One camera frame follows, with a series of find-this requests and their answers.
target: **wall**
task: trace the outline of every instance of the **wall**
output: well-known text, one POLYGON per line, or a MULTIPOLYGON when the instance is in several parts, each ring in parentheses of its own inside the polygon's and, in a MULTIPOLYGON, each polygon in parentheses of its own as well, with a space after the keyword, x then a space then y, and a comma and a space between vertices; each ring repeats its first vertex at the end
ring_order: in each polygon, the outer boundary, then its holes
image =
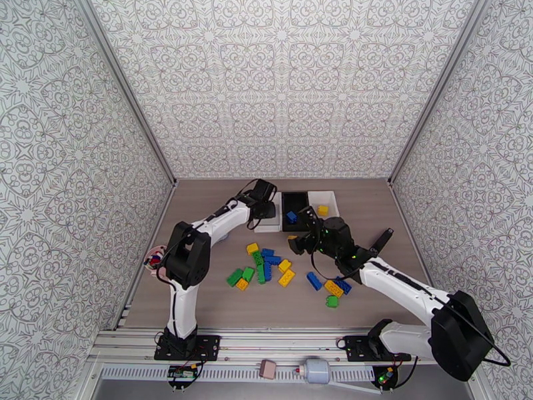
POLYGON ((0 21, 0 397, 66 399, 170 183, 71 0, 0 21))
POLYGON ((394 188, 437 286, 480 306, 533 398, 533 0, 494 0, 394 188))
POLYGON ((386 177, 473 0, 92 0, 179 178, 386 177))

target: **gray floor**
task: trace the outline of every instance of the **gray floor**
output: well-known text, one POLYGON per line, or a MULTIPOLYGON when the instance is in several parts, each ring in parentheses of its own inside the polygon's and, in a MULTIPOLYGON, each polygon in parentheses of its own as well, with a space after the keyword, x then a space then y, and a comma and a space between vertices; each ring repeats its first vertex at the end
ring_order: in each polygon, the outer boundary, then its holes
MULTIPOLYGON (((400 380, 409 373, 402 367, 400 380)), ((183 394, 172 392, 165 382, 102 381, 94 400, 146 400, 146 399, 216 399, 216 400, 472 400, 468 386, 443 372, 438 366, 417 366, 411 380, 394 393, 382 396, 327 387, 323 385, 276 383, 195 383, 183 394)))
MULTIPOLYGON (((370 247, 381 233, 391 227, 394 235, 381 257, 392 266, 420 281, 424 272, 388 190, 385 180, 306 180, 272 181, 281 191, 331 190, 335 192, 341 217, 349 224, 355 242, 370 247)), ((245 183, 240 181, 181 181, 163 219, 155 242, 166 244, 179 221, 201 219, 218 209, 245 183)), ((333 260, 315 256, 316 266, 329 277, 338 275, 333 260)), ((399 323, 420 321, 399 304, 368 287, 356 285, 341 297, 337 309, 326 307, 326 289, 316 292, 305 275, 312 270, 309 255, 290 251, 286 233, 253 233, 241 226, 211 251, 209 274, 202 282, 196 306, 197 321, 203 327, 372 327, 384 318, 399 323), (254 278, 242 292, 227 285, 226 278, 237 268, 255 266, 246 246, 257 242, 262 248, 276 250, 276 255, 292 262, 296 273, 287 288, 277 283, 280 273, 274 270, 272 282, 259 285, 254 278)), ((162 328, 169 319, 169 288, 145 271, 131 306, 126 327, 162 328)))

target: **table surface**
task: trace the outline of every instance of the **table surface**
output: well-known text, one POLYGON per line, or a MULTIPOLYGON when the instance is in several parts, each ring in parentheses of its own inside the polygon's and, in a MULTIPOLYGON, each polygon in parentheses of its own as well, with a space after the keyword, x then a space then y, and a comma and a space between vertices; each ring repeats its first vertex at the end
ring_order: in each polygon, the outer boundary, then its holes
MULTIPOLYGON (((370 247, 387 228, 394 235, 381 253, 392 266, 426 283, 426 277, 385 180, 272 180, 280 191, 334 191, 338 210, 350 226, 357 245, 370 247)), ((179 221, 192 222, 218 209, 241 189, 243 180, 180 181, 155 244, 166 245, 179 221)), ((400 323, 420 321, 383 294, 350 280, 352 291, 340 298, 339 306, 326 306, 329 293, 323 287, 315 291, 306 279, 312 271, 307 254, 295 255, 288 247, 287 233, 253 233, 241 226, 211 251, 211 266, 201 283, 197 301, 197 322, 214 328, 343 328, 372 327, 384 318, 400 323), (259 285, 255 277, 246 291, 229 287, 226 278, 238 267, 254 267, 246 246, 257 242, 261 248, 275 249, 276 255, 292 262, 296 273, 288 287, 277 283, 281 273, 272 267, 272 281, 259 285)), ((315 255, 318 269, 326 276, 338 275, 332 259, 315 255)), ((145 271, 126 327, 163 328, 168 321, 169 287, 145 271)))

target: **yellow lego brick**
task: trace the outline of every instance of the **yellow lego brick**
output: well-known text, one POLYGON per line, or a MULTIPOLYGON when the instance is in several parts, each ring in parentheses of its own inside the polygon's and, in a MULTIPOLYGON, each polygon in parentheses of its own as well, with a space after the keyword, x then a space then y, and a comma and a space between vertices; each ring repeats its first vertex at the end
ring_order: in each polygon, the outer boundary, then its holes
POLYGON ((245 291, 248 287, 248 282, 246 282, 244 279, 239 279, 235 286, 237 286, 240 290, 245 291))
POLYGON ((259 245, 257 245, 256 243, 246 246, 246 252, 248 253, 248 255, 252 255, 254 252, 257 251, 259 251, 259 245))
POLYGON ((283 287, 287 287, 287 285, 292 281, 292 278, 296 275, 293 271, 290 269, 287 269, 287 272, 285 272, 278 280, 278 283, 282 285, 283 287))
POLYGON ((329 207, 327 206, 318 206, 316 214, 318 215, 328 215, 329 207))
POLYGON ((342 296, 342 294, 344 293, 344 291, 342 291, 342 289, 337 286, 333 281, 327 281, 326 283, 324 283, 324 287, 329 293, 337 297, 342 296))
POLYGON ((281 261, 281 263, 278 265, 278 269, 281 273, 285 273, 290 269, 291 265, 292 263, 290 261, 283 259, 283 261, 281 261))

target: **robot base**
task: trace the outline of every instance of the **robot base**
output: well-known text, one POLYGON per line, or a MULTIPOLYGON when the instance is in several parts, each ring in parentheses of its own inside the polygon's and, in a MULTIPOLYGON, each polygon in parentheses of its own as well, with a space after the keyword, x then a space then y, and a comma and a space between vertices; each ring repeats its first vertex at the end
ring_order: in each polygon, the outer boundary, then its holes
POLYGON ((216 361, 220 335, 197 335, 194 330, 187 338, 176 338, 168 328, 157 341, 156 361, 216 361))
POLYGON ((347 335, 342 338, 346 343, 346 357, 348 362, 409 362, 411 355, 407 353, 390 353, 381 345, 376 351, 373 340, 368 335, 347 335))
POLYGON ((379 339, 381 331, 390 323, 392 323, 391 319, 383 319, 368 332, 368 335, 347 335, 343 337, 342 339, 345 342, 343 349, 346 350, 348 362, 409 362, 411 355, 407 353, 391 353, 379 339))

